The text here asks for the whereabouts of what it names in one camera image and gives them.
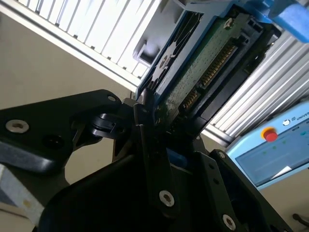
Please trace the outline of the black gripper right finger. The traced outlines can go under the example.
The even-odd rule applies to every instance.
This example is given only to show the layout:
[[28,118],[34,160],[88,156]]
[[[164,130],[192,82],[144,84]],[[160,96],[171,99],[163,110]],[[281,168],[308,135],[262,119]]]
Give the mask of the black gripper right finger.
[[206,195],[212,232],[292,231],[225,152],[208,152],[200,136],[192,145],[194,176]]

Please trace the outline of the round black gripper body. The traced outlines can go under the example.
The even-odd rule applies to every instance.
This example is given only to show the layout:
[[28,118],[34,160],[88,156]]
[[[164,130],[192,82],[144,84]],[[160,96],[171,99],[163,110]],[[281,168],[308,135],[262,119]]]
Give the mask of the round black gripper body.
[[192,175],[130,155],[66,187],[46,206],[41,232],[215,232]]

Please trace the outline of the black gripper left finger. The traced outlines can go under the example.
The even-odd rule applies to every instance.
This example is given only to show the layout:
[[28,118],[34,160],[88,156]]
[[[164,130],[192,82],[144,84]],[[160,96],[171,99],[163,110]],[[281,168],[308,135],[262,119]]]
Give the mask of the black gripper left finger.
[[137,100],[95,90],[1,110],[1,192],[30,219],[41,219],[69,187],[64,169],[72,153],[103,138],[115,141],[116,161],[133,155],[169,162],[153,109],[153,92],[145,89]]

